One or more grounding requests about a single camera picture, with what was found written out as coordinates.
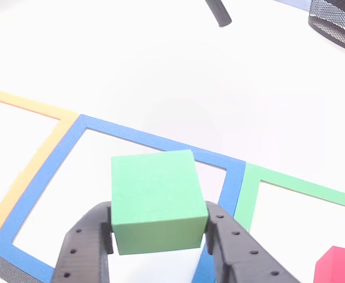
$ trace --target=mesh pencil holder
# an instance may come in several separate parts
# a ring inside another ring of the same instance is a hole
[[[345,0],[312,0],[310,26],[345,48]]]

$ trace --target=red cube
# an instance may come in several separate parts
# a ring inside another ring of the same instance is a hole
[[[314,283],[345,283],[345,249],[332,246],[316,263]]]

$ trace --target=colored tape square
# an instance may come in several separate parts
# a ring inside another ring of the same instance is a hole
[[[219,204],[228,213],[234,215],[245,170],[244,161],[108,121],[80,115],[37,172],[0,230],[0,256],[34,278],[43,283],[49,283],[54,268],[20,250],[12,244],[12,241],[50,180],[86,129],[163,151],[189,149],[193,152],[196,161],[225,169],[226,177]],[[214,280],[212,257],[207,255],[204,249],[193,282],[213,283]]]
[[[15,179],[0,203],[0,228],[48,156],[78,118],[78,114],[27,98],[0,92],[0,102],[59,120],[50,136],[39,147],[26,168]]]
[[[254,216],[260,182],[345,206],[345,193],[247,163],[234,217],[248,231]]]

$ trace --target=green tape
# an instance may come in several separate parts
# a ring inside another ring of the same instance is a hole
[[[345,193],[247,163],[234,218],[248,231],[254,216],[260,182],[345,206]]]

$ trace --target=red block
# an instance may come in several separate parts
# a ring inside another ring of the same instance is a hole
[[[345,283],[345,249],[331,247],[316,263],[314,283]]]

